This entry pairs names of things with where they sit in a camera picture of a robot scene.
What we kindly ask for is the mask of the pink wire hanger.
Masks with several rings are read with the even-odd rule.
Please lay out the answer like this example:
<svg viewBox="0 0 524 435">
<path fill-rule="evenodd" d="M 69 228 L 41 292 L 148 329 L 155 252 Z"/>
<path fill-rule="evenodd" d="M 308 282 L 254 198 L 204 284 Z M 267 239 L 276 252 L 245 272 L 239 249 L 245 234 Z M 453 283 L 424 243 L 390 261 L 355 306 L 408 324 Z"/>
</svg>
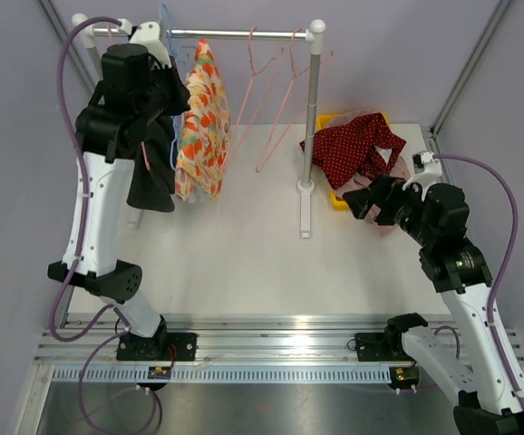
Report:
<svg viewBox="0 0 524 435">
<path fill-rule="evenodd" d="M 246 109 L 246 105 L 247 105 L 250 93 L 252 91 L 252 88 L 254 87 L 256 79 L 257 79 L 257 77 L 259 75 L 264 73 L 266 71 L 266 69 L 270 65 L 272 65 L 273 63 L 275 63 L 278 60 L 280 60 L 282 55 L 284 54 L 284 47 L 280 46 L 276 50 L 274 55 L 272 57 L 270 57 L 263 66 L 261 66 L 260 68 L 257 69 L 256 65 L 255 65 L 255 59 L 254 59 L 254 53 L 253 53 L 253 44 L 252 44 L 253 37 L 254 37 L 254 32 L 256 30 L 257 30 L 257 27 L 256 26 L 252 26 L 250 28 L 249 32 L 248 32 L 248 37 L 247 37 L 247 54 L 248 54 L 248 64 L 249 64 L 249 69 L 250 69 L 250 77 L 249 77 L 249 82 L 248 82 L 248 85 L 247 85 L 246 92 L 244 94 L 244 97 L 243 97 L 243 100 L 242 100 L 242 103 L 241 103 L 241 106 L 240 106 L 240 110 L 238 112 L 238 117 L 237 117 L 237 119 L 236 119 L 236 121 L 234 123 L 235 129 L 234 129 L 234 132 L 232 133 L 232 141 L 228 145 L 228 153 L 227 153 L 227 156 L 226 156 L 226 159 L 225 159 L 225 162 L 224 162 L 224 166 L 223 166 L 223 173 L 224 174 L 226 174 L 228 172 L 228 170 L 230 168 L 230 165 L 233 162 L 233 159 L 236 157 L 236 155 L 238 153 L 238 150 L 241 147 L 244 139 L 246 138 L 247 133 L 249 132 L 249 129 L 250 129 L 251 125 L 252 125 L 252 122 L 256 118 L 257 113 L 259 111 L 260 104 L 258 105 L 258 108 L 255 109 L 254 114 L 252 115 L 249 123 L 247 124 L 246 131 L 242 134 L 240 139 L 238 139 L 238 127 L 240 125 L 240 122 L 242 121 L 243 113 L 244 113 L 244 110 Z"/>
<path fill-rule="evenodd" d="M 110 34 L 108 36 L 109 37 L 109 42 L 111 44 L 116 44 L 115 38 L 112 36 L 112 33 L 111 33 L 112 30 L 116 30 L 116 29 L 111 29 L 107 25 L 107 31 L 110 32 Z M 149 161 L 149 158 L 148 158 L 145 141 L 141 142 L 141 156 L 143 158 L 143 162 L 144 162 L 145 168 L 149 172 L 150 171 L 150 161 Z"/>
<path fill-rule="evenodd" d="M 258 156 L 257 164 L 255 166 L 256 173 L 261 173 L 269 161 L 272 159 L 274 154 L 276 153 L 279 146 L 284 141 L 284 138 L 286 134 L 291 129 L 291 126 L 293 124 L 293 121 L 295 118 L 299 115 L 299 113 L 302 111 L 304 104 L 301 102 L 298 104 L 294 114 L 290 117 L 289 121 L 287 122 L 284 129 L 281 131 L 280 135 L 277 136 L 277 127 L 278 122 L 282 120 L 283 114 L 286 108 L 286 104 L 290 101 L 291 95 L 293 92 L 293 89 L 296 85 L 296 82 L 303 77 L 306 73 L 309 73 L 311 75 L 311 72 L 314 70 L 318 70 L 318 72 L 315 74 L 314 79 L 309 79 L 308 84 L 310 85 L 310 88 L 312 91 L 316 91 L 318 89 L 318 84 L 320 81 L 321 73 L 319 72 L 320 67 L 322 65 L 322 51 L 323 51 L 323 43 L 325 38 L 325 22 L 322 20 L 314 20 L 309 27 L 305 30 L 305 42 L 309 44 L 310 46 L 310 55 L 311 60 L 309 61 L 309 64 L 307 67 L 298 69 L 296 67 L 296 60 L 295 60 L 295 54 L 294 54 L 294 41 L 296 33 L 299 32 L 299 29 L 296 29 L 290 36 L 289 43 L 288 43 L 288 61 L 290 66 L 290 83 L 288 84 L 288 87 L 286 89 L 286 93 L 281 101 L 281 105 L 278 109 L 277 116 L 275 117 L 275 120 L 272 124 L 271 131 L 267 137 L 266 144 L 264 148 L 262 149 L 260 155 Z"/>
</svg>

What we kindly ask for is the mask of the white skirt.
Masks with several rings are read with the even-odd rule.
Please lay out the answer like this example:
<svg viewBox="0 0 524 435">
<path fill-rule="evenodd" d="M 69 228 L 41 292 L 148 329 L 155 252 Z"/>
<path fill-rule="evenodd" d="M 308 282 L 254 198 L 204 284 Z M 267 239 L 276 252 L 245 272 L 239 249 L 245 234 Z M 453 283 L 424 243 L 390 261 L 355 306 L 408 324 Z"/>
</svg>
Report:
<svg viewBox="0 0 524 435">
<path fill-rule="evenodd" d="M 203 191 L 194 190 L 188 195 L 186 202 L 189 204 L 204 204 L 207 202 L 208 199 L 208 195 L 205 194 Z"/>
</svg>

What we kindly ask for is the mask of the blue wire hanger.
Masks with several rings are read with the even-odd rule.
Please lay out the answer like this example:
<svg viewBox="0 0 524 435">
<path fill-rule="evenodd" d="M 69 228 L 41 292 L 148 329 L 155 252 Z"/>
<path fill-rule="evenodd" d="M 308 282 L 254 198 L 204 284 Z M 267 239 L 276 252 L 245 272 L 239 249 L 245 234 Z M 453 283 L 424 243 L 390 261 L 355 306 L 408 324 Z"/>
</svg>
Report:
<svg viewBox="0 0 524 435">
<path fill-rule="evenodd" d="M 186 50 L 190 50 L 190 49 L 195 49 L 195 46 L 194 45 L 182 45 L 183 47 L 183 50 L 181 51 L 181 54 L 182 55 L 186 55 L 188 57 L 187 59 L 187 65 L 186 66 L 178 66 L 176 64 L 176 61 L 175 61 L 175 64 L 176 64 L 176 67 L 177 67 L 177 70 L 178 70 L 178 74 L 181 78 L 181 80 L 183 82 L 185 82 L 187 80 L 187 78 L 189 77 L 189 61 L 190 61 L 190 58 L 189 58 L 189 54 L 188 53 L 184 53 Z M 174 117 L 171 118 L 172 120 L 172 127 L 173 127 L 173 132 L 174 132 L 174 137 L 173 137 L 173 140 L 171 142 L 171 145 L 170 145 L 170 168 L 172 170 L 174 170 L 176 168 L 176 165 L 177 165 L 177 156 L 178 156 L 178 152 L 179 152 L 179 141 L 180 141 L 180 138 L 181 138 L 181 122 L 182 122 L 182 116 L 181 115 L 175 115 Z"/>
<path fill-rule="evenodd" d="M 188 57 L 182 55 L 181 51 L 183 50 L 182 46 L 177 46 L 173 43 L 172 38 L 172 18 L 169 12 L 168 7 L 165 4 L 159 6 L 159 18 L 160 18 L 160 29 L 161 29 L 161 39 L 165 43 L 170 55 L 176 61 L 178 66 L 186 66 Z"/>
</svg>

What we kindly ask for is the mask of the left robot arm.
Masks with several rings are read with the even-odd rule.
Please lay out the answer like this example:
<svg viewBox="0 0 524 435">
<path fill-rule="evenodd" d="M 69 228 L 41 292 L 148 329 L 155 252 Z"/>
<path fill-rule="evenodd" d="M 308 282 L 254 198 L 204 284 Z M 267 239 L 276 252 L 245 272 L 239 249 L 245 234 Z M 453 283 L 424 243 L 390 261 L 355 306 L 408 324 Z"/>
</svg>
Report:
<svg viewBox="0 0 524 435">
<path fill-rule="evenodd" d="M 191 334 L 169 333 L 141 292 L 141 266 L 117 257 L 122 205 L 175 209 L 174 117 L 189 109 L 189 90 L 174 65 L 139 43 L 118 43 L 102 56 L 102 79 L 78 115 L 78 188 L 71 237 L 47 275 L 83 288 L 116 310 L 126 328 L 120 361 L 184 358 Z"/>
</svg>

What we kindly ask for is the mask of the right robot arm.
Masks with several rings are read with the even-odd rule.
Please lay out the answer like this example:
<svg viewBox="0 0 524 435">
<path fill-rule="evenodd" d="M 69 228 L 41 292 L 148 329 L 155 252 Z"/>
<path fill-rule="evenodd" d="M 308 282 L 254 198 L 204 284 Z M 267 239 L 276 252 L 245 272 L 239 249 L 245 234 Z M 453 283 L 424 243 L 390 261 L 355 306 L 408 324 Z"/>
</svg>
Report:
<svg viewBox="0 0 524 435">
<path fill-rule="evenodd" d="M 385 352 L 411 358 L 431 376 L 451 402 L 459 433 L 524 434 L 524 373 L 490 300 L 490 269 L 466 236 L 470 210 L 462 190 L 444 183 L 423 189 L 382 175 L 342 198 L 357 219 L 378 207 L 377 225 L 396 225 L 418 243 L 422 271 L 449 309 L 469 362 L 448 351 L 417 313 L 388 320 Z"/>
</svg>

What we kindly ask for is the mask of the dark grey dotted skirt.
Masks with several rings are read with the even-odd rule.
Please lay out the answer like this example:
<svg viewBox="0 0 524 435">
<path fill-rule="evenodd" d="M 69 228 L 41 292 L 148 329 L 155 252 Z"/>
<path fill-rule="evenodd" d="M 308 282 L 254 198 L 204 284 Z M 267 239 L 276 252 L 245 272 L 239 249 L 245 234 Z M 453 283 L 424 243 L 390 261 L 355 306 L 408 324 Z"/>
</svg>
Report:
<svg viewBox="0 0 524 435">
<path fill-rule="evenodd" d="M 170 168 L 170 145 L 174 137 L 170 117 L 159 117 L 145 140 L 150 171 L 145 168 L 141 148 L 137 152 L 127 204 L 132 208 L 171 213 L 175 209 L 175 174 Z"/>
</svg>

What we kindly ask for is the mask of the orange floral skirt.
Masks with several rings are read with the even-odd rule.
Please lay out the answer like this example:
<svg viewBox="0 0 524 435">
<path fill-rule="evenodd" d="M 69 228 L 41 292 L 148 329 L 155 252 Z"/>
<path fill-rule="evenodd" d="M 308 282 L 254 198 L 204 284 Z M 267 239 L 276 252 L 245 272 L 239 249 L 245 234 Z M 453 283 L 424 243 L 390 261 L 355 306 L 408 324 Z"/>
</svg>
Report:
<svg viewBox="0 0 524 435">
<path fill-rule="evenodd" d="M 195 190 L 216 201 L 231 142 L 231 119 L 225 86 L 209 43 L 197 44 L 186 82 L 189 110 L 183 115 L 176 162 L 176 195 L 188 201 Z"/>
</svg>

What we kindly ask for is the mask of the red dotted skirt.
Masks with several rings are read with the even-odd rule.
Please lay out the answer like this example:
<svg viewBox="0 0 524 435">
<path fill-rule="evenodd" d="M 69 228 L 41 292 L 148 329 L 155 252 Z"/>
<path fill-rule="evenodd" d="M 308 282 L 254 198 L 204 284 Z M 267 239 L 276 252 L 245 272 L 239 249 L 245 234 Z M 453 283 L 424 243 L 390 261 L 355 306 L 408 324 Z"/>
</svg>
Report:
<svg viewBox="0 0 524 435">
<path fill-rule="evenodd" d="M 317 131 L 311 161 L 339 189 L 355 175 L 369 180 L 388 175 L 405 145 L 380 112 L 370 113 Z"/>
</svg>

